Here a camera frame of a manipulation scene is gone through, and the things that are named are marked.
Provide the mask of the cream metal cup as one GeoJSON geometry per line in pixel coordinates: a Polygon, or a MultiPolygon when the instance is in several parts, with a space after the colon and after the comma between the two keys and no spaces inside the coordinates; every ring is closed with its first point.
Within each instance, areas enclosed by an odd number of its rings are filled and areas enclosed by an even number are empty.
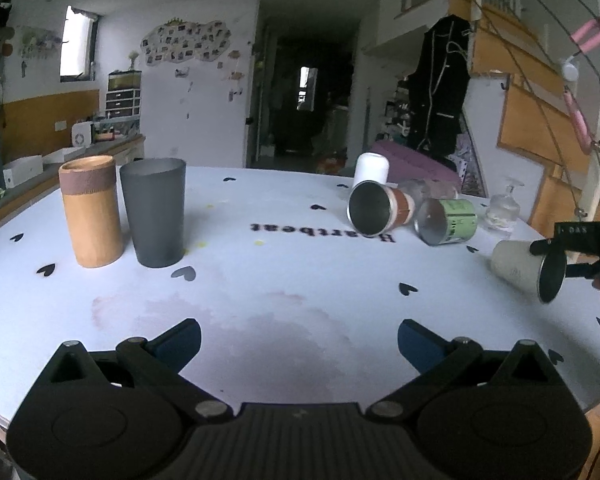
{"type": "Polygon", "coordinates": [[[540,240],[541,252],[531,251],[534,242],[501,240],[491,255],[491,271],[542,304],[552,302],[565,281],[567,256],[564,250],[540,240]]]}

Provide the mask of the cream cup with brown sleeve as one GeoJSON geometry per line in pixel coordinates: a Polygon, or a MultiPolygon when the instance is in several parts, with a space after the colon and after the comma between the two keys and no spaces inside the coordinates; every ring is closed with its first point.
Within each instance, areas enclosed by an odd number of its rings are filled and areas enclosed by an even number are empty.
{"type": "Polygon", "coordinates": [[[366,237],[386,234],[405,226],[415,212],[415,202],[400,188],[362,181],[355,185],[347,202],[347,217],[358,234],[366,237]]]}

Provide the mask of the orange bamboo cup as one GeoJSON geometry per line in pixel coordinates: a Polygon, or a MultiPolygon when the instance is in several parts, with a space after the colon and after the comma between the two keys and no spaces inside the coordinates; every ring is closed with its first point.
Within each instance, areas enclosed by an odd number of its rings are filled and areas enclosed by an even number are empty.
{"type": "Polygon", "coordinates": [[[59,168],[58,177],[76,261],[93,269],[119,259],[123,238],[114,158],[70,160],[59,168]]]}

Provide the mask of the clear glass bottle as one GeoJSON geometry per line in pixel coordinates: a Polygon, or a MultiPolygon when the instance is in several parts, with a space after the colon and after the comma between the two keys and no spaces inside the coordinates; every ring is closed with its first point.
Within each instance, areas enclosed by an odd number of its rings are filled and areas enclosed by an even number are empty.
{"type": "Polygon", "coordinates": [[[515,188],[523,188],[524,184],[516,179],[508,178],[505,191],[493,195],[484,213],[484,223],[492,231],[504,236],[511,236],[520,213],[520,205],[514,197],[515,188]]]}

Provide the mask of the green labelled tin can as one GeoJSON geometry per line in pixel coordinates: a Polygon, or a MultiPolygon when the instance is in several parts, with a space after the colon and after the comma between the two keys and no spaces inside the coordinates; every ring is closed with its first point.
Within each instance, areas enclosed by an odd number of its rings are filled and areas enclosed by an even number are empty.
{"type": "Polygon", "coordinates": [[[429,246],[468,242],[475,235],[478,217],[469,200],[427,198],[414,217],[414,228],[429,246]]]}

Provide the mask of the purple beanbag seat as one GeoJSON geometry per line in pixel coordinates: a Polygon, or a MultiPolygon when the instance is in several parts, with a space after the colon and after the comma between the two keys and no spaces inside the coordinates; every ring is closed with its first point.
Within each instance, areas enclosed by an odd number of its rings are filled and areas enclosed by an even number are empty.
{"type": "Polygon", "coordinates": [[[389,182],[400,183],[410,179],[429,179],[452,183],[457,191],[462,186],[460,177],[455,171],[425,154],[399,143],[389,140],[377,141],[370,147],[370,151],[388,159],[389,182]]]}

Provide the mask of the black hanging coat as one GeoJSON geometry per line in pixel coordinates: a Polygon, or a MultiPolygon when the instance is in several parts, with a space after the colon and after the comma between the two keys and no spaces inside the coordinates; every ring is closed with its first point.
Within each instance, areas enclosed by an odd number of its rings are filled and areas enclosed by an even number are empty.
{"type": "Polygon", "coordinates": [[[471,26],[451,14],[424,36],[414,73],[407,78],[411,130],[407,146],[434,158],[455,152],[468,82],[471,26]]]}

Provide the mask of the dark grey tumbler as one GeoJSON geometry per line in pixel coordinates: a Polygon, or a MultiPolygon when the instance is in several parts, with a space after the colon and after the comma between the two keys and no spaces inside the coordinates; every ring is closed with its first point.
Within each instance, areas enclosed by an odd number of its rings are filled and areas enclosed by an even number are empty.
{"type": "Polygon", "coordinates": [[[131,240],[137,261],[165,268],[184,256],[186,162],[145,158],[120,168],[131,240]]]}

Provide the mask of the white cylindrical container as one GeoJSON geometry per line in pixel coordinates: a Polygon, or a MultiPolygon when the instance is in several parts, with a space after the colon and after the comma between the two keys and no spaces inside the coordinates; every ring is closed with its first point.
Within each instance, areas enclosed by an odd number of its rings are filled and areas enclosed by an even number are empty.
{"type": "Polygon", "coordinates": [[[389,161],[384,155],[373,152],[363,153],[356,160],[352,186],[355,188],[367,181],[386,184],[389,169],[389,161]]]}

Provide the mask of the white box on counter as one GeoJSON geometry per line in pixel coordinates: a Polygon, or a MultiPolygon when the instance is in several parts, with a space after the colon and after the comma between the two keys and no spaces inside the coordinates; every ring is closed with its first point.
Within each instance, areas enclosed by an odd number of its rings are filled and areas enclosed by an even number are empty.
{"type": "Polygon", "coordinates": [[[16,188],[43,172],[43,157],[32,155],[20,157],[3,166],[3,178],[6,188],[16,188]]]}

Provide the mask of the white small appliance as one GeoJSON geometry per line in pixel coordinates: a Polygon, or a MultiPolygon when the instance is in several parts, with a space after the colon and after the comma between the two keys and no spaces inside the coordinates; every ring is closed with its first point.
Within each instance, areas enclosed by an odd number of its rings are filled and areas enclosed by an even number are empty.
{"type": "Polygon", "coordinates": [[[71,144],[74,148],[88,148],[93,143],[92,122],[76,122],[71,128],[71,144]]]}

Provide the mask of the small drawer organizer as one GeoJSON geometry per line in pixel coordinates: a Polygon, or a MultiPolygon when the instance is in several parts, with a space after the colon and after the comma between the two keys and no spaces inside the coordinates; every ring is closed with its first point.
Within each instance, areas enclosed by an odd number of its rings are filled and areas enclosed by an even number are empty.
{"type": "Polygon", "coordinates": [[[140,114],[140,70],[115,70],[108,75],[105,94],[107,119],[136,117],[140,114]]]}

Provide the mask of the cloud-shaped photo board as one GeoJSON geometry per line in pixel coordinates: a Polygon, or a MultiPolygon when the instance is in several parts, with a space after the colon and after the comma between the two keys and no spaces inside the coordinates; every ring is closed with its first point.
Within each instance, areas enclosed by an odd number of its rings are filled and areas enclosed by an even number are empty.
{"type": "Polygon", "coordinates": [[[223,21],[172,20],[140,40],[140,53],[147,66],[190,60],[213,62],[228,49],[231,39],[232,32],[223,21]]]}

